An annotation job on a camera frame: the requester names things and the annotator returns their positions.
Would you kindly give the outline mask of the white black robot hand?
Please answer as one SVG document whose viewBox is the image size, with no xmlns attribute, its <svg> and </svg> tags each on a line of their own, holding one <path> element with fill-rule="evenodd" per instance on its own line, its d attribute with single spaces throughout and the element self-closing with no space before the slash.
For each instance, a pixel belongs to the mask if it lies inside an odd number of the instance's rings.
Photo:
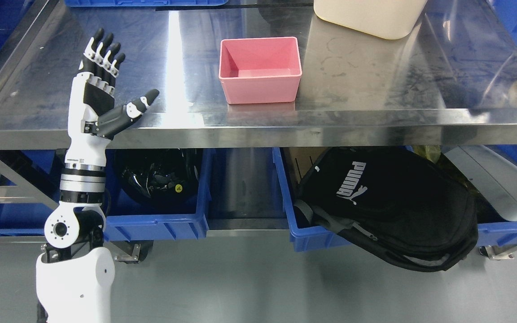
<svg viewBox="0 0 517 323">
<path fill-rule="evenodd" d="M 136 123 L 158 98 L 152 89 L 124 104 L 115 104 L 114 92 L 125 60 L 112 33 L 98 29 L 89 39 L 70 88 L 65 156 L 69 169 L 99 171 L 106 166 L 106 149 L 114 137 Z"/>
</svg>

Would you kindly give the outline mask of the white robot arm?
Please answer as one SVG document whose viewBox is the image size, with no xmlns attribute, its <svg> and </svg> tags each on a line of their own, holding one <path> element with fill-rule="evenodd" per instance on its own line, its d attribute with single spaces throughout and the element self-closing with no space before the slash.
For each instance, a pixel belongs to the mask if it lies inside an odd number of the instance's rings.
<svg viewBox="0 0 517 323">
<path fill-rule="evenodd" d="M 103 245 L 104 166 L 66 163 L 58 207 L 44 223 L 46 243 L 35 262 L 38 323 L 109 323 L 115 276 Z"/>
</svg>

